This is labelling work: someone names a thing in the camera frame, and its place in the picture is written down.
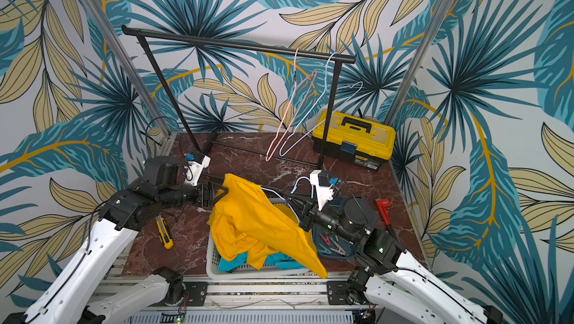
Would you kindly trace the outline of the teal blue t-shirt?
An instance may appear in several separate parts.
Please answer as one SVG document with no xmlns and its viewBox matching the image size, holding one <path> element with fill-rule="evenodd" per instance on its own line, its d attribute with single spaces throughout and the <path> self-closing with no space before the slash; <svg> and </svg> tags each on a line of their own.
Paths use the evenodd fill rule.
<svg viewBox="0 0 574 324">
<path fill-rule="evenodd" d="M 235 259 L 232 261 L 227 261 L 224 258 L 221 258 L 220 264 L 218 265 L 218 269 L 223 272 L 232 272 L 236 268 L 247 263 L 248 253 L 244 252 L 240 255 L 237 255 Z M 303 265 L 299 264 L 293 258 L 290 258 L 283 253 L 276 253 L 267 256 L 265 260 L 265 265 L 275 266 L 280 270 L 296 270 L 296 269 L 303 269 Z"/>
</svg>

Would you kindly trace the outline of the light blue wire hanger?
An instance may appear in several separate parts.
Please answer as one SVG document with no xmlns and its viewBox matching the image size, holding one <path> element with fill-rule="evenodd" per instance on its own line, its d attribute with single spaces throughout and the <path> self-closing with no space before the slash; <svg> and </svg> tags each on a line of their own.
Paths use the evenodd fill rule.
<svg viewBox="0 0 574 324">
<path fill-rule="evenodd" d="M 300 227 L 310 227 L 315 224 L 316 214 L 314 212 L 315 202 L 317 200 L 317 193 L 315 187 L 311 184 L 309 194 L 305 194 L 297 191 L 297 185 L 301 179 L 309 178 L 306 176 L 299 177 L 293 188 L 288 191 L 275 189 L 272 187 L 261 186 L 264 192 L 274 194 L 282 203 L 286 204 L 287 207 L 294 213 Z"/>
</svg>

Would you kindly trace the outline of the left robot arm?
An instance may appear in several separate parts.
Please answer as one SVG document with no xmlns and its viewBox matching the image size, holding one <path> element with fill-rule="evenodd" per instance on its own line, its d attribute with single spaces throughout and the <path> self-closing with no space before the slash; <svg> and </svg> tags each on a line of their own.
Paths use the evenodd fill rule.
<svg viewBox="0 0 574 324">
<path fill-rule="evenodd" d="M 188 298 L 182 275 L 162 267 L 143 282 L 98 302 L 90 299 L 119 254 L 145 225 L 163 210 L 191 204 L 209 207 L 227 189 L 199 182 L 208 156 L 187 156 L 185 181 L 178 182 L 178 158 L 157 156 L 144 164 L 143 175 L 105 202 L 80 249 L 55 281 L 26 311 L 10 314 L 6 323 L 121 323 L 154 304 L 179 308 Z"/>
</svg>

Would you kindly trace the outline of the pale green clothespin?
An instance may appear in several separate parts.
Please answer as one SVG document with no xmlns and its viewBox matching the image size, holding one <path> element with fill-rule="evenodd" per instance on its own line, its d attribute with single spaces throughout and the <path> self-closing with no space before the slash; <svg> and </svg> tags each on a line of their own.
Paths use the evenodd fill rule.
<svg viewBox="0 0 574 324">
<path fill-rule="evenodd" d="M 339 243 L 333 242 L 333 245 L 334 247 L 330 249 L 332 252 L 335 252 L 337 255 L 341 256 L 347 255 L 346 251 L 342 248 L 342 246 L 339 245 Z"/>
</svg>

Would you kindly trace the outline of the pink wire hanger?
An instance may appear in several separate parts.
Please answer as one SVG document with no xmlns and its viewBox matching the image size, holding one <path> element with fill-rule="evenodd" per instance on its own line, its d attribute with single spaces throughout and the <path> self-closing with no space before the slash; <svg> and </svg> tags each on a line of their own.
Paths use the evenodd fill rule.
<svg viewBox="0 0 574 324">
<path fill-rule="evenodd" d="M 294 98 L 295 95 L 297 94 L 297 91 L 303 86 L 308 84 L 309 82 L 314 83 L 315 79 L 316 79 L 316 74 L 317 71 L 314 70 L 311 72 L 311 74 L 308 74 L 305 76 L 305 78 L 301 81 L 298 82 L 297 81 L 297 55 L 299 53 L 299 48 L 296 48 L 295 53 L 294 53 L 294 60 L 293 60 L 293 68 L 294 68 L 294 73 L 293 73 L 293 83 L 294 83 L 294 88 L 293 88 L 293 92 L 291 93 L 291 96 L 288 98 L 288 102 L 287 105 L 284 108 L 284 112 L 283 112 L 283 116 L 281 118 L 280 124 L 277 127 L 275 136 L 273 138 L 273 140 L 271 141 L 271 144 L 268 147 L 268 150 L 265 154 L 265 161 L 269 162 L 275 152 L 277 151 L 279 145 L 281 144 L 281 142 L 284 140 L 286 133 L 288 133 L 288 131 L 290 130 L 290 128 L 293 125 L 293 122 L 295 120 L 295 117 L 297 116 L 297 114 L 300 112 L 300 109 L 303 107 L 303 105 L 301 104 L 299 107 L 295 107 L 294 105 Z"/>
</svg>

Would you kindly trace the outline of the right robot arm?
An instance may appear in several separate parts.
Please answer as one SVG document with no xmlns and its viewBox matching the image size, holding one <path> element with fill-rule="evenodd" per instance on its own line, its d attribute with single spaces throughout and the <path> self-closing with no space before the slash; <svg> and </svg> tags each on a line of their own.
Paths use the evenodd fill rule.
<svg viewBox="0 0 574 324">
<path fill-rule="evenodd" d="M 339 207 L 321 207 L 316 198 L 298 194 L 284 198 L 303 230 L 320 226 L 354 246 L 357 266 L 343 293 L 352 301 L 388 308 L 413 323 L 502 323 L 499 309 L 457 293 L 378 228 L 380 216 L 363 198 L 348 198 Z"/>
</svg>

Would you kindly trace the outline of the red clothespin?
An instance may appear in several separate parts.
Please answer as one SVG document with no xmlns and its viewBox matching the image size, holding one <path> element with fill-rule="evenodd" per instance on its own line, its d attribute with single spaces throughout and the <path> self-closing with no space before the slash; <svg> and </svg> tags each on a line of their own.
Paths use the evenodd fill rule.
<svg viewBox="0 0 574 324">
<path fill-rule="evenodd" d="M 330 246 L 330 237 L 327 234 L 319 234 L 319 237 L 326 246 Z"/>
</svg>

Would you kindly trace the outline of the yellow t-shirt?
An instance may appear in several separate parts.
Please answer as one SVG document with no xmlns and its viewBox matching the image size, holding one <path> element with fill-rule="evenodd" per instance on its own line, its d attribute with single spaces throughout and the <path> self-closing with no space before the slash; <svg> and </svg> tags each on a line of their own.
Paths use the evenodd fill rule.
<svg viewBox="0 0 574 324">
<path fill-rule="evenodd" d="M 261 270 L 267 256 L 283 253 L 327 278 L 312 235 L 299 227 L 287 206 L 272 204 L 260 185 L 237 175 L 225 175 L 223 186 L 229 193 L 215 205 L 208 222 L 222 258 L 232 261 L 247 252 L 247 264 Z"/>
</svg>

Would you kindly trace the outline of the white blue wire hanger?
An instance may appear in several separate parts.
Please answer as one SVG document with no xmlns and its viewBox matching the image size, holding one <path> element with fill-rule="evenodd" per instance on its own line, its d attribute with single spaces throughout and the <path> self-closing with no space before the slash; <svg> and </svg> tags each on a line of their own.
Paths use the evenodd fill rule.
<svg viewBox="0 0 574 324">
<path fill-rule="evenodd" d="M 297 123 L 297 125 L 295 126 L 295 129 L 298 129 L 301 125 L 303 125 L 303 123 L 305 123 L 307 121 L 307 119 L 309 118 L 309 116 L 313 113 L 313 111 L 315 109 L 321 110 L 321 107 L 319 107 L 319 102 L 321 101 L 322 98 L 324 98 L 326 92 L 327 92 L 327 74 L 328 74 L 328 68 L 329 68 L 329 62 L 332 60 L 332 58 L 336 55 L 339 55 L 339 53 L 337 52 L 333 52 L 330 54 L 330 56 L 328 57 L 325 65 L 324 65 L 324 89 L 323 92 L 321 93 L 321 95 L 319 95 L 318 100 L 316 100 L 312 107 L 307 111 L 307 113 L 303 116 L 303 119 L 300 120 L 299 123 Z M 354 95 L 356 95 L 362 88 L 363 88 L 363 82 L 360 80 L 356 83 L 353 83 L 351 85 L 346 86 L 346 88 L 354 90 L 355 93 Z M 324 122 L 324 120 L 319 120 L 317 122 L 317 124 L 310 128 L 309 131 L 307 131 L 305 134 L 303 134 L 301 137 L 299 137 L 294 143 L 292 143 L 288 148 L 286 148 L 286 146 L 289 144 L 289 141 L 291 140 L 292 137 L 294 137 L 295 132 L 293 131 L 288 137 L 287 139 L 283 142 L 283 144 L 281 145 L 280 149 L 279 149 L 279 156 L 281 158 L 284 158 L 294 147 L 296 147 L 303 139 L 305 139 L 306 137 L 308 137 L 309 135 L 312 134 L 312 132 L 319 127 L 319 125 L 321 125 Z"/>
</svg>

